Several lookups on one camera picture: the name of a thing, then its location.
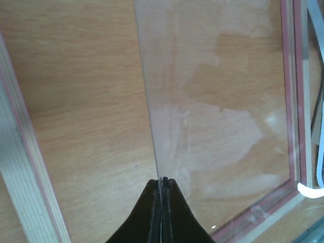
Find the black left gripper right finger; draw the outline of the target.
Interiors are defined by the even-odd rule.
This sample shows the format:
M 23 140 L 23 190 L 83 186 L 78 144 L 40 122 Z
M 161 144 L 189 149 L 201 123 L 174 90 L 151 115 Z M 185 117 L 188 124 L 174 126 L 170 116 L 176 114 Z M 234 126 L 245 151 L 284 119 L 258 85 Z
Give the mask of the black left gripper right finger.
M 161 241 L 213 242 L 194 217 L 176 180 L 167 177 L 161 181 Z

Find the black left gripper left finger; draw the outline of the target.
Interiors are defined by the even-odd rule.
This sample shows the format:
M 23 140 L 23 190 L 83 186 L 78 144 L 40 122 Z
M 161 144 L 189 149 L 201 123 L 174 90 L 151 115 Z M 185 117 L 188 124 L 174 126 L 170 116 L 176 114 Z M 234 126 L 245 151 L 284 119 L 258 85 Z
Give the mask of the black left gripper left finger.
M 160 242 L 160 192 L 157 180 L 149 180 L 126 221 L 107 243 Z

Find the clear acrylic sheet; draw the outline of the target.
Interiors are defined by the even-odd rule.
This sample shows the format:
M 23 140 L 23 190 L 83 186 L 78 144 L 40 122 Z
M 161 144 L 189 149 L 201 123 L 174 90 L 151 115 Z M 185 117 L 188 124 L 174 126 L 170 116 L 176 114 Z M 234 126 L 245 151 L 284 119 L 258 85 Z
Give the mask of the clear acrylic sheet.
M 159 177 L 214 233 L 292 178 L 281 1 L 135 1 Z

